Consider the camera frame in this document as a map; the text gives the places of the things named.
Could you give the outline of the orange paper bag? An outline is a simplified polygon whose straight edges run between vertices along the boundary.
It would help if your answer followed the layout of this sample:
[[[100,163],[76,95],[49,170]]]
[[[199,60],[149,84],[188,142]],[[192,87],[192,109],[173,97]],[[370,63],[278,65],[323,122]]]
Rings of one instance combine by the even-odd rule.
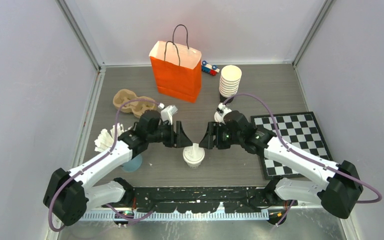
[[[149,53],[157,90],[159,93],[186,102],[195,103],[202,86],[202,53],[189,46],[188,29],[183,24],[176,26],[186,30],[186,44],[174,41],[157,41]]]

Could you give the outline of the white paper coffee cup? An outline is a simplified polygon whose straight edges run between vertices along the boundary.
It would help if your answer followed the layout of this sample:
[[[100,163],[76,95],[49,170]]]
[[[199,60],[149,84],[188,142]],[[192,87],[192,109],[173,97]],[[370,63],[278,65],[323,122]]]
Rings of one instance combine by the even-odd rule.
[[[218,123],[223,123],[223,117],[218,112],[214,113],[214,121]]]

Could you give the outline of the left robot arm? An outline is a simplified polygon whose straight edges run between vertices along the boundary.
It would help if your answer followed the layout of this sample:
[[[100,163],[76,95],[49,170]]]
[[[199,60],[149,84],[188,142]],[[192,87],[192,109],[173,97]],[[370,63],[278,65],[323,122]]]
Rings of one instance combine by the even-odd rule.
[[[118,203],[127,207],[135,198],[134,187],[118,177],[107,184],[96,183],[115,168],[130,162],[147,150],[150,143],[163,143],[168,148],[192,146],[182,123],[173,125],[178,111],[169,105],[162,111],[148,110],[133,129],[117,136],[109,149],[91,160],[65,171],[55,170],[48,183],[43,204],[48,207],[48,223],[56,216],[65,226],[79,221],[85,212],[104,204]]]

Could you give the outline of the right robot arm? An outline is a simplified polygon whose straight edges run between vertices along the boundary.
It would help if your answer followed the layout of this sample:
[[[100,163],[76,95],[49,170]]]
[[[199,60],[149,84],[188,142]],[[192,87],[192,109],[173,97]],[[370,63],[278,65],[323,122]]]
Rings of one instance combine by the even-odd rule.
[[[336,163],[317,157],[282,140],[272,126],[253,125],[237,110],[225,113],[221,122],[209,122],[199,143],[199,147],[208,150],[225,150],[232,145],[239,145],[261,159],[276,161],[307,178],[307,181],[272,179],[265,189],[265,199],[271,205],[283,200],[310,202],[347,219],[364,190],[351,162]]]

